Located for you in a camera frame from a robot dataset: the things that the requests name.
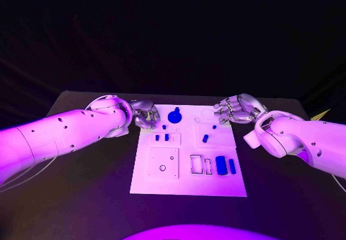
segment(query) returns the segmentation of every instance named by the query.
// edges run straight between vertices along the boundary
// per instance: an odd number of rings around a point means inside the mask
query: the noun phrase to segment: shape sorting board
[[[218,124],[211,106],[155,107],[159,113],[155,129],[139,129],[129,193],[246,197],[230,124]],[[168,113],[175,107],[181,120],[169,123]],[[224,157],[224,175],[217,174],[217,156]]]

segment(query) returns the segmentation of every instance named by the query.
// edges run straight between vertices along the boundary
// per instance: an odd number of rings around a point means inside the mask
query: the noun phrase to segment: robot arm
[[[0,183],[41,161],[76,151],[102,138],[125,135],[132,118],[141,128],[155,127],[159,115],[152,102],[126,102],[115,95],[105,95],[84,109],[0,131]]]
[[[250,148],[262,146],[276,158],[295,155],[311,167],[346,178],[346,125],[304,121],[282,111],[267,112],[244,93],[226,98],[213,107],[221,107],[214,112],[220,124],[226,121],[255,123],[253,130],[243,136]]]

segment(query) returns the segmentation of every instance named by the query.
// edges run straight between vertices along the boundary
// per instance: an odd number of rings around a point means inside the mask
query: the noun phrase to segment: black tabletop
[[[64,91],[47,115],[83,109],[103,94]],[[223,99],[113,94],[171,105],[213,105]],[[259,101],[308,119],[296,100]],[[252,129],[231,123],[247,197],[129,194],[139,136],[131,123],[128,135],[58,156],[30,181],[0,194],[1,239],[115,240],[177,224],[229,226],[279,239],[344,239],[346,193],[331,175],[295,156],[275,158],[262,147],[250,149],[242,137]]]

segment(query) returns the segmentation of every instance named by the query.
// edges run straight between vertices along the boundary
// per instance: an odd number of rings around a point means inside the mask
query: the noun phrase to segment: robotic hand
[[[267,111],[260,102],[242,93],[223,99],[213,108],[218,123],[255,123],[243,136],[250,148],[259,146],[276,158],[298,156],[324,172],[346,178],[346,125],[304,121],[283,111]]]
[[[138,127],[155,127],[159,114],[152,102],[126,102],[115,95],[105,95],[84,109],[74,109],[1,130],[0,184],[44,160],[73,152],[102,138],[128,134],[132,119]]]

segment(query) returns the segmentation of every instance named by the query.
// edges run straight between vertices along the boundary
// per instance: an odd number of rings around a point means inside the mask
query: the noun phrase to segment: black curtain
[[[346,96],[346,6],[0,2],[1,127],[58,93],[292,98],[309,116]]]

